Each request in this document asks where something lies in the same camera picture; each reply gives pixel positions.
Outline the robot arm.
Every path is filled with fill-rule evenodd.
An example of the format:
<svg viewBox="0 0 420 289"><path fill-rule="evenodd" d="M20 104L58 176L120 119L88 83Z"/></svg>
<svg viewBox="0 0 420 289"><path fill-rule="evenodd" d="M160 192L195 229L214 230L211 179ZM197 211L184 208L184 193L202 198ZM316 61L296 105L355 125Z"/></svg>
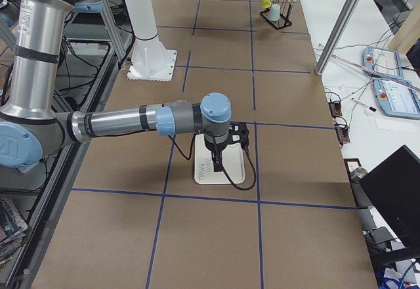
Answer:
<svg viewBox="0 0 420 289"><path fill-rule="evenodd" d="M202 134L216 163L233 139L231 104L209 93L192 104L177 100L107 112L52 110L66 15L76 7L98 10L102 0L21 0L10 97L1 107L1 165L22 168L71 143L157 131Z"/></svg>

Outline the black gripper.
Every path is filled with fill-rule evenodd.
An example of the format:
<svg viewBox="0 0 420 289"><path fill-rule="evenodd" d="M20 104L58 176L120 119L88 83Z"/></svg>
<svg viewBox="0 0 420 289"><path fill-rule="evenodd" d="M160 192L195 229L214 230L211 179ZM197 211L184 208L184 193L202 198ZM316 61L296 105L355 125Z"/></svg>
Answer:
<svg viewBox="0 0 420 289"><path fill-rule="evenodd" d="M227 147L229 134L216 136L212 133L204 133L205 147L211 151L214 172L222 171L222 151Z"/></svg>

